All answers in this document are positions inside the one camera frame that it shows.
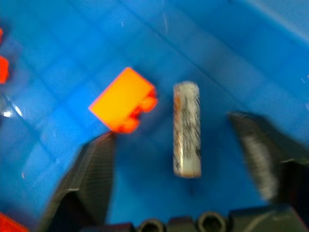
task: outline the battery label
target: battery label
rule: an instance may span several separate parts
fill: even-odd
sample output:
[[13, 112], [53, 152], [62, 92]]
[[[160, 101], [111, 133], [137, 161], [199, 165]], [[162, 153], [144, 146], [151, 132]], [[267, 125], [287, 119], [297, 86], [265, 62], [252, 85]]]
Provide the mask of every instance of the battery label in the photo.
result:
[[201, 176], [199, 89], [193, 82], [174, 86], [173, 169], [178, 176]]

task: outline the blue plastic container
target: blue plastic container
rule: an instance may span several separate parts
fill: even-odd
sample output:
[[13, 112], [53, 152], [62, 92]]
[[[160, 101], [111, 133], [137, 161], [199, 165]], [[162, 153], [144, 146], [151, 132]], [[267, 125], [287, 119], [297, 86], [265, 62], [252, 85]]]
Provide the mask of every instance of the blue plastic container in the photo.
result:
[[[88, 110], [125, 67], [159, 104], [118, 143], [108, 222], [263, 205], [226, 112], [270, 118], [309, 145], [303, 0], [4, 0], [0, 211], [33, 229], [76, 150], [108, 129]], [[172, 170], [172, 90], [201, 92], [202, 178]]]

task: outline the battery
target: battery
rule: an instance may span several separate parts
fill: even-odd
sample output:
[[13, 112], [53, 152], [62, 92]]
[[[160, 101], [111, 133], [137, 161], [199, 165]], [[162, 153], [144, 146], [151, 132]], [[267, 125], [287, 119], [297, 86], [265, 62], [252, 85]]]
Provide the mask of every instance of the battery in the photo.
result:
[[199, 89], [185, 81], [174, 86], [174, 155], [173, 169], [177, 176], [201, 176], [201, 125]]

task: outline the blue bin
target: blue bin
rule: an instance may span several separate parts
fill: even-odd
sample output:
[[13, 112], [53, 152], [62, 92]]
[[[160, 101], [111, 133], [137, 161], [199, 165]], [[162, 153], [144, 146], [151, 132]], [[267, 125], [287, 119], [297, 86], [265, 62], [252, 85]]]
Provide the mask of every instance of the blue bin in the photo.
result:
[[[159, 104], [118, 140], [108, 223], [264, 205], [226, 113], [267, 116], [309, 145], [309, 2], [4, 0], [0, 211], [33, 229], [78, 148], [108, 129], [90, 103], [127, 66]], [[172, 91], [201, 92], [202, 177], [172, 171]]]

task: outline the cylindrical battery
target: cylindrical battery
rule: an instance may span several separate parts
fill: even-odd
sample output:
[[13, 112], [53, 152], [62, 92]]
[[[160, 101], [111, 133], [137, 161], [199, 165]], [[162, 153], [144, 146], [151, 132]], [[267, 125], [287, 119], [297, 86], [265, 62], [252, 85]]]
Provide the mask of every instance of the cylindrical battery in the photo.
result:
[[194, 82], [174, 86], [174, 173], [201, 176], [199, 89]]

